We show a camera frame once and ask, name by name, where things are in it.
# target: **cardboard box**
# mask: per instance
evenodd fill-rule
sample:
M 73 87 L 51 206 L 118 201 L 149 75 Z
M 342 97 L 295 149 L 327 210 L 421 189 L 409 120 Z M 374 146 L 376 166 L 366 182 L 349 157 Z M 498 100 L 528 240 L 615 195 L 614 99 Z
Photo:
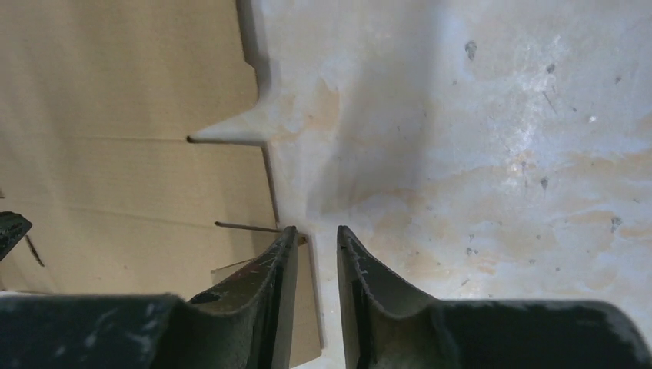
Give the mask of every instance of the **cardboard box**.
M 261 148 L 186 142 L 257 99 L 234 2 L 12 2 L 0 46 L 4 288 L 189 298 L 274 240 Z

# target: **black plastic part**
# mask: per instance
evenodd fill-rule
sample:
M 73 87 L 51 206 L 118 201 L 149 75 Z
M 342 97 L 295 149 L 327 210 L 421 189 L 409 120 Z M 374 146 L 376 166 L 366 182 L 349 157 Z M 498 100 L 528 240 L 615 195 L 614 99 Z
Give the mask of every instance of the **black plastic part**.
M 338 230 L 348 368 L 650 367 L 634 324 L 594 301 L 442 301 Z
M 31 228 L 32 223 L 23 218 L 22 215 L 10 211 L 0 211 L 0 261 L 7 256 Z
M 1 368 L 287 368 L 297 230 L 188 303 L 173 295 L 0 299 Z

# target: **white surface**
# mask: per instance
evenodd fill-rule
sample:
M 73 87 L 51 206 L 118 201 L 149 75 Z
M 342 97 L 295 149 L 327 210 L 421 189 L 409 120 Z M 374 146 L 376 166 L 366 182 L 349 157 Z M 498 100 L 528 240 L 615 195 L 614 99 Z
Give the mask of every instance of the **white surface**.
M 652 341 L 652 2 L 252 1 L 270 85 L 199 137 L 267 141 L 314 236 L 306 367 L 344 365 L 339 224 L 436 297 L 606 300 Z

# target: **scratch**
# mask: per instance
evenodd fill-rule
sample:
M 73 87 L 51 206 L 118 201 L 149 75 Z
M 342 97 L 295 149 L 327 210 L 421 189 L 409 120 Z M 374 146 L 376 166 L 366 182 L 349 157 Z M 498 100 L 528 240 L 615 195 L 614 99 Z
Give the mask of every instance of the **scratch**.
M 546 91 L 542 91 L 541 93 L 544 94 L 544 97 L 546 98 L 546 101 L 548 101 L 548 104 L 551 106 L 552 111 L 554 111 L 554 114 L 557 114 L 557 109 L 555 109 L 554 106 L 552 105 L 552 101 L 550 101 L 550 99 L 548 98 L 548 94 L 546 93 Z

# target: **cardboard sheet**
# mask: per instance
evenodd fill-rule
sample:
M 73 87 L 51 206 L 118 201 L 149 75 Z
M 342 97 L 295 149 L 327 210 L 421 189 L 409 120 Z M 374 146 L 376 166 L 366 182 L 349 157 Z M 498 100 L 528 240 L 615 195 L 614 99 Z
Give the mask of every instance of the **cardboard sheet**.
M 297 257 L 297 293 L 294 296 L 294 326 L 292 329 L 290 367 L 307 363 L 321 355 L 310 245 L 306 242 L 305 238 L 303 239 L 304 241 L 299 244 Z M 249 260 L 242 261 L 241 263 L 212 271 L 213 284 L 223 281 L 226 277 L 244 267 L 248 262 Z
M 0 47 L 0 211 L 34 225 L 4 288 L 189 298 L 273 241 L 215 225 L 276 228 L 261 148 L 185 140 L 257 99 L 235 2 L 11 2 Z
M 30 133 L 179 139 L 258 98 L 233 1 L 11 2 L 0 45 L 2 117 Z

